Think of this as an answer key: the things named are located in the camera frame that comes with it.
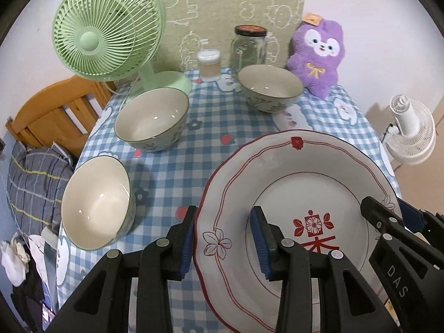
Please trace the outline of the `white plate red pattern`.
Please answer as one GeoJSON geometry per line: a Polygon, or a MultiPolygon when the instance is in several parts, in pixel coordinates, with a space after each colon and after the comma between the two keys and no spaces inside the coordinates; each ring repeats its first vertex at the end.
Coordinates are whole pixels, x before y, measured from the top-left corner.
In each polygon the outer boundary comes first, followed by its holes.
{"type": "Polygon", "coordinates": [[[308,251],[342,251],[386,301],[369,263],[379,232],[361,215],[367,196],[400,213],[377,164],[332,135],[294,129],[239,148],[210,177],[196,219],[194,262],[215,316],[233,332],[275,329],[281,283],[260,270],[249,222],[255,206],[308,251]]]}

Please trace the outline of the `ceramic bowl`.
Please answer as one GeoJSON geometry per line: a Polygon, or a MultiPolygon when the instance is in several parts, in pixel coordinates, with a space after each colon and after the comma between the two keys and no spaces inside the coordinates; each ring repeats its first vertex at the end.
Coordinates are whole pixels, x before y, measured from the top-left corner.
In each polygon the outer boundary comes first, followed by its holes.
{"type": "Polygon", "coordinates": [[[264,113],[278,113],[291,106],[304,92],[299,77],[273,65],[249,65],[238,74],[247,103],[264,113]]]}
{"type": "Polygon", "coordinates": [[[114,122],[114,132],[135,149],[166,150],[184,130],[189,107],[188,96],[179,89],[152,89],[125,104],[114,122]]]}
{"type": "Polygon", "coordinates": [[[110,156],[94,157],[76,169],[62,197],[62,227],[83,250],[97,250],[126,235],[136,203],[123,164],[110,156]]]}

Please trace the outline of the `white standing fan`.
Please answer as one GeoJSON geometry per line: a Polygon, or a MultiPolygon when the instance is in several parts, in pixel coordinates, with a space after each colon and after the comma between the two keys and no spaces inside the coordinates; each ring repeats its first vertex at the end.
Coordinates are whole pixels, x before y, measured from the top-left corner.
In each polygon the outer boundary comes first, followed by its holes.
{"type": "Polygon", "coordinates": [[[406,95],[395,95],[390,100],[394,119],[382,137],[390,155],[407,165],[419,165],[433,152],[437,134],[430,110],[420,101],[406,95]]]}

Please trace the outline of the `white cloth pile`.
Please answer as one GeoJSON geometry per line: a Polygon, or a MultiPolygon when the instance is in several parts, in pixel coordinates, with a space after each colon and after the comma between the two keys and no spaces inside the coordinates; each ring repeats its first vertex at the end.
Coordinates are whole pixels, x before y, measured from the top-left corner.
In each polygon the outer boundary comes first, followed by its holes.
{"type": "Polygon", "coordinates": [[[29,261],[30,256],[20,241],[17,232],[10,242],[1,242],[1,265],[13,286],[18,287],[26,280],[26,275],[29,272],[29,261]]]}

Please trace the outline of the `blue checkered tablecloth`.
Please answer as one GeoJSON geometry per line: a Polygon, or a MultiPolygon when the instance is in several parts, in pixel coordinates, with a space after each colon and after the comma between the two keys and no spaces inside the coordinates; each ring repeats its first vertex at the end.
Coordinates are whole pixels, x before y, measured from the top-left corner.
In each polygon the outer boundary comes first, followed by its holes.
{"type": "Polygon", "coordinates": [[[342,87],[334,87],[325,100],[302,94],[288,110],[270,115],[253,109],[239,87],[223,70],[212,83],[188,72],[193,88],[187,122],[179,139],[157,153],[137,150],[122,142],[113,131],[128,86],[122,85],[106,105],[80,162],[97,156],[119,159],[132,181],[136,215],[130,232],[113,244],[124,253],[140,250],[166,235],[191,205],[200,202],[208,178],[243,144],[269,132],[310,128],[335,135],[356,146],[398,188],[380,138],[342,87]]]}

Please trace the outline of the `grey plaid pillow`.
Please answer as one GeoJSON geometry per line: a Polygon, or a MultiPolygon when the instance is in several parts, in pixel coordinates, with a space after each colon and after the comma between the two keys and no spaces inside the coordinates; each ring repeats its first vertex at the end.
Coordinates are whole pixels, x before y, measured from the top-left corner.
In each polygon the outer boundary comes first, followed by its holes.
{"type": "Polygon", "coordinates": [[[73,156],[58,143],[40,148],[15,143],[6,188],[22,233],[40,234],[44,228],[59,233],[62,197],[73,173],[73,156]]]}

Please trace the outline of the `purple plush bunny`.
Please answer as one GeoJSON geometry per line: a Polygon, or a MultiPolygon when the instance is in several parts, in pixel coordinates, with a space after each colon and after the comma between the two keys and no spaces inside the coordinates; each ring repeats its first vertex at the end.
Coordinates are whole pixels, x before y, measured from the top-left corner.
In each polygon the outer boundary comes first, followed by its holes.
{"type": "Polygon", "coordinates": [[[287,69],[299,77],[314,96],[326,99],[337,84],[338,67],[345,56],[342,26],[318,14],[307,13],[292,35],[294,53],[287,69]]]}

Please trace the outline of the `wooden bed headboard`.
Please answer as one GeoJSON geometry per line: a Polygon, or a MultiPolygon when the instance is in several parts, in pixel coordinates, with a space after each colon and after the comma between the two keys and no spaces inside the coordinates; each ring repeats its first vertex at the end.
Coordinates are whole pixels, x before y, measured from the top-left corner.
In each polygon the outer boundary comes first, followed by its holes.
{"type": "Polygon", "coordinates": [[[73,76],[33,95],[5,127],[17,141],[33,147],[51,147],[56,142],[77,158],[99,119],[88,95],[105,108],[114,87],[114,83],[73,76]]]}

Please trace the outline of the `glass jar dark lid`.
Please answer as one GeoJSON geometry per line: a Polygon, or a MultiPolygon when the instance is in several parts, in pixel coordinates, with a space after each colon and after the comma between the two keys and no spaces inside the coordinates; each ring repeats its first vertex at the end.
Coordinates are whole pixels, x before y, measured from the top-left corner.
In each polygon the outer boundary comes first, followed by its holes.
{"type": "Polygon", "coordinates": [[[239,71],[249,65],[261,65],[266,61],[267,29],[262,26],[244,24],[234,28],[235,38],[231,43],[231,73],[237,77],[239,71]]]}

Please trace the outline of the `toothpick container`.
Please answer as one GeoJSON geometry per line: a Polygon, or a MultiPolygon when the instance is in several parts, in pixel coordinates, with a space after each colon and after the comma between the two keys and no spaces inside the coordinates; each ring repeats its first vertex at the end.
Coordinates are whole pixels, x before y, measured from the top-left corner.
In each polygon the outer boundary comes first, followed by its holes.
{"type": "Polygon", "coordinates": [[[221,52],[218,49],[204,49],[197,53],[200,79],[213,82],[221,79],[221,52]]]}

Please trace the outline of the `green desk fan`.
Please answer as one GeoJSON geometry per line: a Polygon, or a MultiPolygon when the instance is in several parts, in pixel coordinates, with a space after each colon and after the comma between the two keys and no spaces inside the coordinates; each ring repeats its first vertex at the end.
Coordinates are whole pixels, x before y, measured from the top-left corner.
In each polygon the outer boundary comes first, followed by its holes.
{"type": "Polygon", "coordinates": [[[193,84],[185,74],[153,70],[165,28],[161,0],[63,0],[52,42],[61,62],[80,77],[109,82],[136,75],[127,102],[163,87],[189,94],[193,84]]]}

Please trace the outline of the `green patterned wall mat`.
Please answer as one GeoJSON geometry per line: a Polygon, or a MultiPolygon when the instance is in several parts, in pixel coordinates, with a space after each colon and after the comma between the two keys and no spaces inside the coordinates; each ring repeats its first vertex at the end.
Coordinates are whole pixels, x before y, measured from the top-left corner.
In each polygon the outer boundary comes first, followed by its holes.
{"type": "Polygon", "coordinates": [[[266,63],[283,67],[291,36],[300,25],[305,0],[163,0],[166,29],[152,64],[156,72],[197,69],[197,53],[218,49],[230,65],[235,27],[252,24],[267,30],[266,63]]]}

